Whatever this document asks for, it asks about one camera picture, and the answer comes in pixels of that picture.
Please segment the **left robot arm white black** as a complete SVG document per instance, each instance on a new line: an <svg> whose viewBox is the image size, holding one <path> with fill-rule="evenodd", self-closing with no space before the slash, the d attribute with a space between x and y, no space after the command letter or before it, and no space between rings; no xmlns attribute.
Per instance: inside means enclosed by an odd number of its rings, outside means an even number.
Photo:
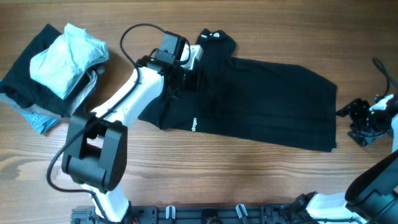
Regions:
<svg viewBox="0 0 398 224"><path fill-rule="evenodd" d="M164 87L181 88L199 61L167 63L145 56L131 78L103 105L70 120L67 140L57 154L62 171L80 185L94 203L96 223L132 223L132 206L120 181L127 165L127 131Z"/></svg>

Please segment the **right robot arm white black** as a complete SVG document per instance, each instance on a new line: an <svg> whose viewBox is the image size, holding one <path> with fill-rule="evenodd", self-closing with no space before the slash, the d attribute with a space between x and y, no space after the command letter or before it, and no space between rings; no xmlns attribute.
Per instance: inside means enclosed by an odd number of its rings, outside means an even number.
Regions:
<svg viewBox="0 0 398 224"><path fill-rule="evenodd" d="M312 192L292 204L290 223L397 223L397 95L378 98L374 105L356 99L337 111L352 120L348 133L358 145L367 146L386 134L392 151L357 177L338 194Z"/></svg>

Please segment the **black polo shirt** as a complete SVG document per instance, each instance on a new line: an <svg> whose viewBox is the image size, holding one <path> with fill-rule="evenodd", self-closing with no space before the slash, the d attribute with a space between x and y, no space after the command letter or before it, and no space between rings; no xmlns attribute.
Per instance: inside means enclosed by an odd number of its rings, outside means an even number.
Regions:
<svg viewBox="0 0 398 224"><path fill-rule="evenodd" d="M198 72L166 87L139 115L160 129L220 134L330 152L336 147L334 83L300 65L236 58L222 30L197 38Z"/></svg>

